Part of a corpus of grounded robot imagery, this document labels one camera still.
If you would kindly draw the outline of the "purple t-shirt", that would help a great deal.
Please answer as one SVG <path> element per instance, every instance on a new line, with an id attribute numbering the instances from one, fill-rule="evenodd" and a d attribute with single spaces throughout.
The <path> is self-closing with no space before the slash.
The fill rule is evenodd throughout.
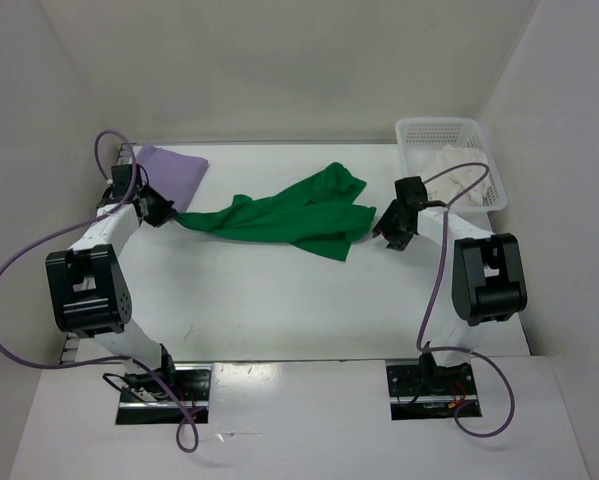
<path id="1" fill-rule="evenodd" d="M 143 146 L 136 159 L 148 174 L 153 189 L 174 208 L 185 212 L 205 176 L 209 162 L 202 157 L 187 156 L 153 145 Z"/>

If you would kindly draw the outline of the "green t-shirt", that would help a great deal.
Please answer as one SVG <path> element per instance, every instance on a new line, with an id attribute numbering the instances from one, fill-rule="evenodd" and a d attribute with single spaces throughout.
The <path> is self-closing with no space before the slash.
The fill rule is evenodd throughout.
<path id="1" fill-rule="evenodd" d="M 365 187 L 365 181 L 333 162 L 274 196 L 237 194 L 222 210 L 180 213 L 175 220 L 188 230 L 226 240 L 289 244 L 344 261 L 351 246 L 368 234 L 376 215 L 374 207 L 356 202 Z"/>

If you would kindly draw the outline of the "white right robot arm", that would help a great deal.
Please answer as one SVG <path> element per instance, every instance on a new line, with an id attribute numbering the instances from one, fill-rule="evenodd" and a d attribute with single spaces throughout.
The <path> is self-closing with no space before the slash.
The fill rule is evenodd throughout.
<path id="1" fill-rule="evenodd" d="M 247 321 L 274 303 L 266 315 L 266 341 L 259 356 L 274 360 L 347 360 L 353 343 L 369 331 L 375 316 L 370 290 L 345 292 L 344 269 L 352 246 L 382 237 L 389 249 L 404 250 L 415 237 L 440 248 L 438 271 L 450 274 L 457 322 L 464 329 L 508 320 L 527 303 L 517 239 L 477 228 L 453 214 L 452 202 L 431 198 L 426 181 L 407 177 L 395 184 L 396 196 L 383 214 L 357 203 L 365 182 L 339 164 L 259 199 L 236 195 L 216 212 L 186 208 L 183 192 L 162 195 L 141 190 L 146 222 L 170 222 L 231 244 L 289 245 L 323 258 L 322 272 L 280 264 L 265 256 L 237 275 L 238 289 L 218 289 L 217 304 L 234 303 Z M 270 271 L 278 268 L 280 279 Z"/>

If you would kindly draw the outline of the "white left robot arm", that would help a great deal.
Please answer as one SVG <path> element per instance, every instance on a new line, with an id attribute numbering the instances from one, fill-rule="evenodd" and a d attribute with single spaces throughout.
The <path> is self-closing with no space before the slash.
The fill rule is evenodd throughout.
<path id="1" fill-rule="evenodd" d="M 124 364 L 123 380 L 140 399 L 173 396 L 179 376 L 166 347 L 133 319 L 129 287 L 118 256 L 147 223 L 160 227 L 175 213 L 148 183 L 139 166 L 112 168 L 96 218 L 69 249 L 45 260 L 55 321 L 59 329 L 91 339 Z"/>

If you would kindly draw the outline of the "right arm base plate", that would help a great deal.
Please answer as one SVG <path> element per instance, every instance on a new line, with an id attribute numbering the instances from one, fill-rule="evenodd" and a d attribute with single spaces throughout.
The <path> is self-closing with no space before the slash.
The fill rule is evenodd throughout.
<path id="1" fill-rule="evenodd" d="M 387 362 L 386 376 L 393 421 L 482 416 L 469 363 L 443 367 L 425 354 Z"/>

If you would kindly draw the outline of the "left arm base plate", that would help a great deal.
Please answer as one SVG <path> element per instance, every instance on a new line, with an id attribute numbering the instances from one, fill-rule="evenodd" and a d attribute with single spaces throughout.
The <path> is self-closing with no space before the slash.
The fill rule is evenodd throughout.
<path id="1" fill-rule="evenodd" d="M 177 424 L 183 419 L 177 403 L 147 374 L 106 372 L 102 379 L 119 393 L 116 425 Z M 210 364 L 177 363 L 172 375 L 163 377 L 174 397 L 199 424 L 208 422 L 211 380 Z"/>

